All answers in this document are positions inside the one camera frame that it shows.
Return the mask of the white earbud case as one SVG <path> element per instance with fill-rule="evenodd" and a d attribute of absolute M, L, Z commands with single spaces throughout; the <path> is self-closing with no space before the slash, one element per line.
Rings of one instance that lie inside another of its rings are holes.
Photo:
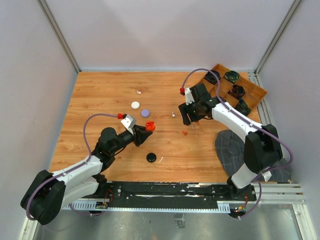
<path fill-rule="evenodd" d="M 134 109 L 134 110 L 137 110 L 140 108 L 140 103 L 138 101 L 133 101 L 131 103 L 131 108 Z"/>

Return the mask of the black earbud case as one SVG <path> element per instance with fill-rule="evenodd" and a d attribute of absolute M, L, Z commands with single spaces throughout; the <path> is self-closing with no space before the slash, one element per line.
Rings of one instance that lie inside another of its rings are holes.
<path fill-rule="evenodd" d="M 149 162 L 149 163 L 153 163 L 157 160 L 157 156 L 155 153 L 153 152 L 150 152 L 146 155 L 146 160 Z"/>

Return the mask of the orange earbud case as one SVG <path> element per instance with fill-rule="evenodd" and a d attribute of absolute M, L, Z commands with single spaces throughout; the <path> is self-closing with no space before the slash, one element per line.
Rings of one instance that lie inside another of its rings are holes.
<path fill-rule="evenodd" d="M 153 132 L 156 129 L 154 121 L 147 121 L 145 123 L 145 130 L 149 132 Z"/>

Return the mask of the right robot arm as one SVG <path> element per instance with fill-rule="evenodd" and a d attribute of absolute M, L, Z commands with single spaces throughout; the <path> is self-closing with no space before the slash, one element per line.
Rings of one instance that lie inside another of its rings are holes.
<path fill-rule="evenodd" d="M 226 188 L 230 199 L 240 199 L 262 171 L 283 158 L 276 127 L 244 116 L 220 96 L 211 96 L 203 83 L 182 87 L 179 91 L 185 97 L 185 102 L 178 107 L 184 125 L 208 118 L 224 124 L 243 141 L 244 163 L 228 178 Z"/>

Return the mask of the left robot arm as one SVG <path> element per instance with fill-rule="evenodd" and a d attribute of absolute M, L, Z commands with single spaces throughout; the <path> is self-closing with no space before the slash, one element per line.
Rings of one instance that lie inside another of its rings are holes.
<path fill-rule="evenodd" d="M 112 127 L 104 128 L 86 159 L 59 171 L 40 171 L 20 202 L 27 218 L 47 225 L 72 202 L 88 195 L 103 197 L 107 185 L 97 180 L 99 174 L 109 168 L 116 155 L 128 145 L 139 147 L 155 129 L 152 122 L 145 126 L 135 124 L 122 133 Z"/>

